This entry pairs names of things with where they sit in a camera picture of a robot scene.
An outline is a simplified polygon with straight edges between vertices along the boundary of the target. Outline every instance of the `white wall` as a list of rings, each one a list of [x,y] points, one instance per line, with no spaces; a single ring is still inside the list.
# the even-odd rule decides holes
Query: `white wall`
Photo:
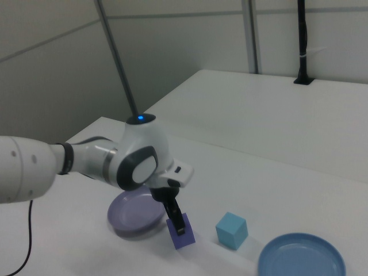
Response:
[[[130,115],[92,0],[0,2],[0,135],[65,141]]]
[[[200,69],[255,71],[244,28],[247,1],[102,3],[141,112]]]
[[[368,83],[368,2],[306,1],[309,76]],[[297,1],[256,0],[261,74],[297,76]]]

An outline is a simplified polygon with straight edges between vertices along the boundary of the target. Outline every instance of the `light blue cube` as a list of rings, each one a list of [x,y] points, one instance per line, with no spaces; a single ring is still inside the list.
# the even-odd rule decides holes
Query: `light blue cube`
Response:
[[[237,250],[248,236],[247,222],[242,217],[227,212],[216,225],[220,243]]]

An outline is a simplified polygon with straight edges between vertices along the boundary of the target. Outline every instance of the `blue plate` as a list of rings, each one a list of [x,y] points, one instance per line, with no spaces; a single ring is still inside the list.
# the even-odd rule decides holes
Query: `blue plate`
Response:
[[[345,276],[340,253],[320,237],[291,233],[270,241],[258,260],[259,276]]]

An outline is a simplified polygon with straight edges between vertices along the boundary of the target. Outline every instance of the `plastic dish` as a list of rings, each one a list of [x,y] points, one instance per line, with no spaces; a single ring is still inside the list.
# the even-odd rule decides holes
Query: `plastic dish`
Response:
[[[259,276],[345,276],[337,249],[320,237],[290,233],[277,237],[262,250]]]
[[[139,234],[152,229],[162,218],[165,208],[152,198],[149,188],[142,186],[125,191],[110,204],[108,221],[122,235]]]

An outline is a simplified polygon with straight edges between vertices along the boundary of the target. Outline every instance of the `purple block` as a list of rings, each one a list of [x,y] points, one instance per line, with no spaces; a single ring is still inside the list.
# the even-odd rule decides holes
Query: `purple block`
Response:
[[[191,226],[188,220],[188,216],[186,215],[186,213],[183,214],[183,219],[185,223],[185,228],[184,228],[185,233],[180,236],[178,236],[171,220],[169,218],[166,220],[168,231],[170,232],[170,236],[171,236],[171,239],[173,240],[172,242],[174,243],[176,250],[196,242],[194,238],[193,230],[191,229]]]

